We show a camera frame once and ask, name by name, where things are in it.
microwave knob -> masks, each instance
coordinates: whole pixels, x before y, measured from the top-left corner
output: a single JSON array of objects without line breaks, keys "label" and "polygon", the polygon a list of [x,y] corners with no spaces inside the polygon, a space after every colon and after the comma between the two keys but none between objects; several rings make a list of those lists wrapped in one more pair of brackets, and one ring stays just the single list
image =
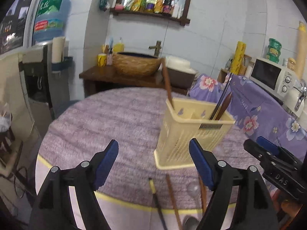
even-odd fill
[{"label": "microwave knob", "polygon": [[290,83],[290,81],[291,81],[290,77],[287,76],[287,77],[285,78],[285,81],[286,81],[286,83]]}]

blue water bottle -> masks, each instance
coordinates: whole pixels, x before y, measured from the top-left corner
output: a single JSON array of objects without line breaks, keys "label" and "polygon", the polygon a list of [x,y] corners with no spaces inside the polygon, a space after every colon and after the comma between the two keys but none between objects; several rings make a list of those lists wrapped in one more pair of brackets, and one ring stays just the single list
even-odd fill
[{"label": "blue water bottle", "polygon": [[41,0],[35,18],[33,39],[42,42],[64,36],[70,6],[70,0]]}]

yellow plastic basket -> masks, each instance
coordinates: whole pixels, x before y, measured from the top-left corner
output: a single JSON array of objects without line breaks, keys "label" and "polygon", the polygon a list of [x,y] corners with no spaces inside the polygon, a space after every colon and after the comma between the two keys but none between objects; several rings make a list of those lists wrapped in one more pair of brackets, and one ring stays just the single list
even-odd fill
[{"label": "yellow plastic basket", "polygon": [[174,109],[166,100],[160,136],[154,154],[160,170],[193,167],[189,142],[196,138],[204,150],[212,151],[223,139],[234,118],[225,112],[220,120],[209,120],[216,103],[173,98]]}]

yellow tape edge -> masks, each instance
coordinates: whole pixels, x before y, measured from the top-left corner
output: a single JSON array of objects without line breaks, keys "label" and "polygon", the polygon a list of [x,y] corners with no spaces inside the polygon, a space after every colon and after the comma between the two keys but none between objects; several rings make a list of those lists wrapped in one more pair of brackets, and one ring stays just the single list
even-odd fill
[{"label": "yellow tape edge", "polygon": [[[52,165],[50,163],[48,163],[48,161],[46,161],[39,154],[37,156],[37,160],[40,161],[43,165],[45,165],[49,169],[52,167]],[[126,207],[126,208],[141,210],[141,211],[145,211],[145,212],[157,211],[156,208],[138,205],[138,204],[134,204],[134,203],[127,202],[127,201],[122,201],[122,200],[113,198],[113,197],[108,196],[108,195],[101,193],[101,192],[95,191],[94,193],[95,193],[96,197],[99,198],[99,199],[103,199],[103,200],[106,200],[108,202],[115,203],[115,204],[121,205],[121,206]],[[235,207],[235,203],[232,203],[228,206],[228,208],[233,208],[233,207]],[[164,214],[175,214],[175,211],[173,209],[162,209],[162,212]],[[179,212],[179,214],[184,214],[184,215],[201,214],[202,209],[179,209],[178,212]]]}]

microwave oven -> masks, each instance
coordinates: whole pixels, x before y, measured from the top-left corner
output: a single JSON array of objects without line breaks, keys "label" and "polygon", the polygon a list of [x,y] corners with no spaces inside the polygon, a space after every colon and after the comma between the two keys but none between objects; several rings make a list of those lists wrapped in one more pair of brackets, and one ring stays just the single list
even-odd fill
[{"label": "microwave oven", "polygon": [[267,59],[257,58],[250,80],[269,94],[284,101],[294,86],[297,76],[294,71]]}]

